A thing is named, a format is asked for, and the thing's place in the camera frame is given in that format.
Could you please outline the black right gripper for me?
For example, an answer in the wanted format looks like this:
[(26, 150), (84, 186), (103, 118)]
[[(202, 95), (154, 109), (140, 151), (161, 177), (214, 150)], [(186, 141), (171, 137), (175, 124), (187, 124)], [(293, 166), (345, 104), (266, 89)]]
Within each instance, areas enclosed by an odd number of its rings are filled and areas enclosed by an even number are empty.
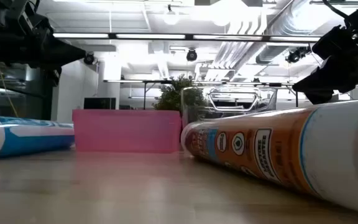
[(312, 51), (323, 64), (293, 85), (312, 104), (327, 103), (334, 90), (347, 93), (358, 85), (358, 34), (334, 27), (312, 46)]

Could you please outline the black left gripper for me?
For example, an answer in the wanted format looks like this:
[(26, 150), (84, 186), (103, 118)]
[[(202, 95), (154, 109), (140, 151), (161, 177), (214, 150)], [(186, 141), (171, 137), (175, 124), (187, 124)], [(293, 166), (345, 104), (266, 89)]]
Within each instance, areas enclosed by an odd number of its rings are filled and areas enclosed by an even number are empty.
[(57, 86), (62, 66), (83, 59), (86, 51), (52, 38), (52, 27), (45, 16), (37, 14), (40, 0), (12, 0), (9, 7), (9, 31), (17, 39), (12, 44), (12, 61), (28, 64), (45, 71), (45, 75)]

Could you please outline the orange white sealant cartridge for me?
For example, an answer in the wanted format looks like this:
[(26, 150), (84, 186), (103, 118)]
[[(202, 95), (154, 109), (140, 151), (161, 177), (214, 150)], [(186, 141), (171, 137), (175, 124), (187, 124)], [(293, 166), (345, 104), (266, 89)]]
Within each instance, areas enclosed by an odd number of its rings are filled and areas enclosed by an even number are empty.
[(358, 211), (358, 100), (197, 121), (193, 156)]

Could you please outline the blue silicone sealant tube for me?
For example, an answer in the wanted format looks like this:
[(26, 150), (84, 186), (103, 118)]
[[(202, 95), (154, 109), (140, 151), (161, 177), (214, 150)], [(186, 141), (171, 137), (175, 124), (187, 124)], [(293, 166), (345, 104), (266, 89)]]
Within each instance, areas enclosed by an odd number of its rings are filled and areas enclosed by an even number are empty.
[(69, 149), (72, 124), (0, 116), (0, 158)]

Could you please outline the black overhead light bar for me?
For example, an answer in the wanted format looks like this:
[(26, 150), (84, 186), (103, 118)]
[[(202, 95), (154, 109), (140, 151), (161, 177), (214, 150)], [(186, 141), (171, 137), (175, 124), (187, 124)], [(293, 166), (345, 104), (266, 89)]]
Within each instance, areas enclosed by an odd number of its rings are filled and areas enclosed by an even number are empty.
[(231, 34), (159, 34), (159, 33), (54, 33), (58, 39), (94, 40), (185, 40), (222, 42), (315, 43), (320, 36), (310, 35), (231, 35)]

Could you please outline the black background monitor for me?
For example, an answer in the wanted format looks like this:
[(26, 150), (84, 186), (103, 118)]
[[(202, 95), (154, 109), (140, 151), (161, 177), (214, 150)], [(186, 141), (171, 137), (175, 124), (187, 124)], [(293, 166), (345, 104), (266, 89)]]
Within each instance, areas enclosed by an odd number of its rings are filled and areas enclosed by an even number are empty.
[(85, 110), (115, 110), (115, 98), (85, 98), (83, 108)]

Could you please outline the clear plastic bin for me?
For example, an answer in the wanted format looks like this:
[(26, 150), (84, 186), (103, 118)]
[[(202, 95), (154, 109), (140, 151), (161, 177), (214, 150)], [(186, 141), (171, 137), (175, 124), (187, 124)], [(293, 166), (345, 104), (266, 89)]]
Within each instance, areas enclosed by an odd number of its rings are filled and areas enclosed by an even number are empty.
[(181, 91), (181, 121), (187, 124), (243, 114), (273, 111), (276, 88), (193, 86)]

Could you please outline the pink translucent plastic bin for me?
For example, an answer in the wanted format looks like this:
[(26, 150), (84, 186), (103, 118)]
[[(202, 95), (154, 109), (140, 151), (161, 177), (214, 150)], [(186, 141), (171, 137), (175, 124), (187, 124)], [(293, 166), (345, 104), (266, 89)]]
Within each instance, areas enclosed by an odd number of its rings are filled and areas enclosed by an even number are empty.
[(172, 153), (180, 150), (181, 117), (162, 110), (73, 110), (79, 152)]

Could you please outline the white pendant ceiling lamp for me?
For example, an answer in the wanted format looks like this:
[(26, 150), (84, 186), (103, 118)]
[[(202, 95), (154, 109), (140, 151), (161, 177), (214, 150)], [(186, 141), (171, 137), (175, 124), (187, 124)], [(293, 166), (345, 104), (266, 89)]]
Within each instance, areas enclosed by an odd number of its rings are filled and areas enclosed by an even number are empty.
[(163, 15), (163, 20), (168, 25), (175, 25), (179, 20), (179, 13), (172, 9), (172, 5), (167, 5), (167, 10)]

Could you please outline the small artificial green plant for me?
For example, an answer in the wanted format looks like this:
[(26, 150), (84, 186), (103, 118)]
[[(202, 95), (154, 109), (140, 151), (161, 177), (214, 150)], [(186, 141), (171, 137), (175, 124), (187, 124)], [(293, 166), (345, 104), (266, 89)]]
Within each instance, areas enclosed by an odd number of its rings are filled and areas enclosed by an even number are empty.
[(183, 112), (183, 105), (203, 106), (203, 90), (198, 88), (192, 76), (180, 75), (171, 80), (171, 84), (160, 87), (161, 95), (158, 102), (153, 104), (155, 110)]

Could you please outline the silver ventilation duct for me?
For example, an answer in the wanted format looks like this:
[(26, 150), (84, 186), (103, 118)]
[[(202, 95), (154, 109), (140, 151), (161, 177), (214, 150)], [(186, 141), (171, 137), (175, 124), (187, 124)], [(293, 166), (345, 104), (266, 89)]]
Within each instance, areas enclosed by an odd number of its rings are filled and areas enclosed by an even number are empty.
[[(290, 5), (277, 17), (272, 24), (267, 26), (267, 35), (310, 35), (322, 26), (327, 19), (320, 17), (319, 12), (323, 6), (310, 4), (313, 0), (293, 0)], [(267, 45), (256, 56), (256, 62), (269, 64), (275, 57), (286, 51), (289, 46)]]

